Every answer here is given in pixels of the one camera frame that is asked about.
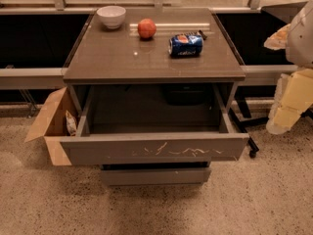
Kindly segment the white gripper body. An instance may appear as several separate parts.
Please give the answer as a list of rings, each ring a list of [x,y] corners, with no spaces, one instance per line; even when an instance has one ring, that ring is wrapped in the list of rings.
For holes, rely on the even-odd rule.
[[[308,1],[292,19],[286,46],[287,60],[313,68],[313,1]]]

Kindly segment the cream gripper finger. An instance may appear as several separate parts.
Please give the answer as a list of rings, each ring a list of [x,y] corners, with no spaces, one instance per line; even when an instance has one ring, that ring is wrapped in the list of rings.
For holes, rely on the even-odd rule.
[[[312,104],[313,70],[301,69],[290,75],[282,74],[266,123],[267,131],[276,135],[290,131]]]
[[[288,23],[268,37],[264,42],[264,47],[274,51],[285,49],[290,26]]]

